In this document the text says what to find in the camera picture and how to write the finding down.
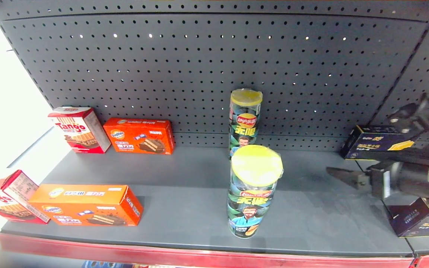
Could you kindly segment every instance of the gray shelf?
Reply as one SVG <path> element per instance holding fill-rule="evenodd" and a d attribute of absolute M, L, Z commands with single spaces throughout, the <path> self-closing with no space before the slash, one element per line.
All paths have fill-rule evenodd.
<path fill-rule="evenodd" d="M 228 229 L 228 150 L 179 147 L 173 156 L 69 153 L 43 183 L 128 184 L 145 207 L 138 227 L 7 223 L 2 232 L 87 243 L 324 256 L 408 256 L 381 202 L 325 172 L 358 169 L 335 153 L 279 151 L 284 176 L 252 239 Z"/>

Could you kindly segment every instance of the chocolate wafer image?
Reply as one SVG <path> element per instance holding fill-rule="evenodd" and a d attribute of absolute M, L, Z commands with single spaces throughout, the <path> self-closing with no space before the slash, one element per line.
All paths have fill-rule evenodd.
<path fill-rule="evenodd" d="M 75 142 L 75 143 L 81 144 L 86 148 L 95 148 L 99 146 L 99 143 L 97 142 L 97 140 L 95 139 L 95 137 L 92 135 L 91 132 L 80 134 L 73 137 L 66 135 L 65 139 L 66 141 L 69 141 L 69 142 Z"/>
<path fill-rule="evenodd" d="M 20 204 L 0 206 L 0 212 L 24 219 L 34 218 L 34 215 Z"/>
<path fill-rule="evenodd" d="M 92 218 L 87 219 L 92 224 L 103 225 L 125 225 L 126 222 L 123 218 L 115 215 L 93 215 Z"/>
<path fill-rule="evenodd" d="M 141 144 L 138 145 L 140 150 L 150 151 L 153 153 L 163 153 L 165 151 L 165 145 L 160 140 L 145 139 Z"/>

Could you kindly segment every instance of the dark blue box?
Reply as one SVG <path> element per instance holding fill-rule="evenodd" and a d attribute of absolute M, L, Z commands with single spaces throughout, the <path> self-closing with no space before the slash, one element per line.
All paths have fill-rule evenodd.
<path fill-rule="evenodd" d="M 402 133 L 388 125 L 357 125 L 350 133 L 340 155 L 344 159 L 371 160 L 365 151 L 394 151 L 411 147 L 415 141 L 405 139 Z"/>

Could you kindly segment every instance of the red box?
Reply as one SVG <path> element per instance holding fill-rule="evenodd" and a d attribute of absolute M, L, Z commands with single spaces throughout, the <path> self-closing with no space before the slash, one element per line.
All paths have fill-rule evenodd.
<path fill-rule="evenodd" d="M 58 107 L 48 117 L 76 153 L 103 154 L 110 141 L 90 107 Z"/>
<path fill-rule="evenodd" d="M 111 118 L 105 132 L 116 151 L 141 154 L 172 154 L 175 148 L 168 120 Z"/>
<path fill-rule="evenodd" d="M 0 179 L 0 215 L 10 221 L 46 224 L 49 217 L 28 203 L 39 187 L 21 170 Z"/>

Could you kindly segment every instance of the cartoon man illustration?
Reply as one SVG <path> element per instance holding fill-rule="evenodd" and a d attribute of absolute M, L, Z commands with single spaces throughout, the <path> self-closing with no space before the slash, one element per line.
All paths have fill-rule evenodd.
<path fill-rule="evenodd" d="M 243 147 L 243 146 L 248 145 L 250 141 L 251 141 L 251 137 L 250 137 L 250 136 L 241 136 L 241 137 L 239 137 L 239 139 L 238 139 L 239 146 L 235 146 L 235 147 L 233 147 L 233 148 L 231 149 L 231 152 L 230 152 L 229 156 L 233 156 L 233 154 L 235 154 L 235 152 L 236 152 L 239 148 L 241 148 L 241 147 Z"/>
<path fill-rule="evenodd" d="M 255 217 L 257 208 L 250 205 L 243 208 L 244 216 L 234 218 L 232 220 L 236 227 L 251 227 L 261 222 L 262 218 Z"/>

